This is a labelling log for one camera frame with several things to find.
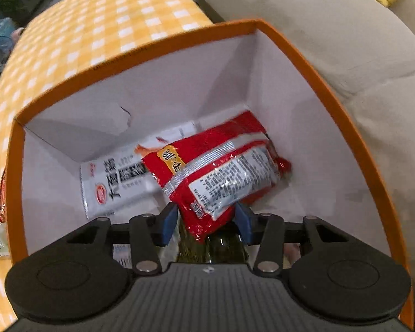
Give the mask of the orange cardboard box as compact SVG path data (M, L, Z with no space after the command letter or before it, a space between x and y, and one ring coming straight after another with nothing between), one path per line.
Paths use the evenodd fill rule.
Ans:
M12 123L12 331L411 331L402 229L309 62L261 20L67 78Z

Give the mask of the yellow checkered tablecloth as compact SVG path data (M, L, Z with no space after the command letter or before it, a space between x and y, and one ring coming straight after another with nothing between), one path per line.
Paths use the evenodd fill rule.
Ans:
M121 53L210 25L193 0L54 0L27 25L0 77L0 184L12 123L41 94Z

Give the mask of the white shrimp snack bag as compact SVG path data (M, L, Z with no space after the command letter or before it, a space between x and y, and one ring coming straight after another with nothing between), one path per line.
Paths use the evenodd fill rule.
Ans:
M195 133L196 124L185 122L82 163L81 198L87 218L114 213L157 192L159 185L142 158Z

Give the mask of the dark green snack packet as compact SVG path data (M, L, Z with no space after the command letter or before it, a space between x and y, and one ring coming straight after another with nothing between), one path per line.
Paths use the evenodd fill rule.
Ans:
M243 264L248 259L237 225L228 222L207 236L202 243L196 241L180 223L178 259L180 263Z

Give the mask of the orange mimi snack bag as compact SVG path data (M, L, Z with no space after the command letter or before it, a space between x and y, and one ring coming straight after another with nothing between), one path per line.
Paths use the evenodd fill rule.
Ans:
M0 184L0 223L6 222L6 171L3 171Z

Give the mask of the red snack bag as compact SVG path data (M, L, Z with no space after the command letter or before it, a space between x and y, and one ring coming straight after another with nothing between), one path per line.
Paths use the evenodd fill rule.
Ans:
M292 171L249 110L142 160L196 241L228 223L236 202L252 204Z

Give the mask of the beige sofa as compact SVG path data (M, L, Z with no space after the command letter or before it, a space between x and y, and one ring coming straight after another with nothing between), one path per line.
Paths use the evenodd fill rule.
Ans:
M260 17L336 92L367 143L415 277L415 0L204 0L226 20Z

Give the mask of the blue water jug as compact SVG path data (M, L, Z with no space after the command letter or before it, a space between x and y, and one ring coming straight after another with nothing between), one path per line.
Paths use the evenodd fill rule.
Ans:
M16 30L15 23L9 17L0 19L0 51L10 53L15 43L12 33Z

